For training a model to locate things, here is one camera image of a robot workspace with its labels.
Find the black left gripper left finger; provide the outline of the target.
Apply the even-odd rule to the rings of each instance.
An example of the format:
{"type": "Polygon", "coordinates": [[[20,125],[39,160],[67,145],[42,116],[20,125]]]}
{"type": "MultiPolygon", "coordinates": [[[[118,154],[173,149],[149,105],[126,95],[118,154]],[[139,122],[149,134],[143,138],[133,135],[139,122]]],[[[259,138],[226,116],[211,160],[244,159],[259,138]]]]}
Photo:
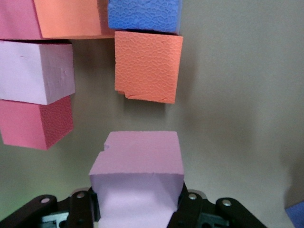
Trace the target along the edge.
{"type": "Polygon", "coordinates": [[[77,190],[62,201],[40,195],[0,222],[2,228],[93,228],[100,219],[97,195],[77,190]]]}

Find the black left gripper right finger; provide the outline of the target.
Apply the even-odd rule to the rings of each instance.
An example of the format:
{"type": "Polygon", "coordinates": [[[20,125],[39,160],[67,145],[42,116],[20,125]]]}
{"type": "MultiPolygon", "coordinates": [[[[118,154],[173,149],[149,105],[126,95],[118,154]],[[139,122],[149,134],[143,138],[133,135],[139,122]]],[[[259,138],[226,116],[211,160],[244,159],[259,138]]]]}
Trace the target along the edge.
{"type": "Polygon", "coordinates": [[[183,185],[178,209],[173,213],[170,228],[265,228],[245,206],[233,198],[220,198],[211,203],[200,191],[183,185]]]}

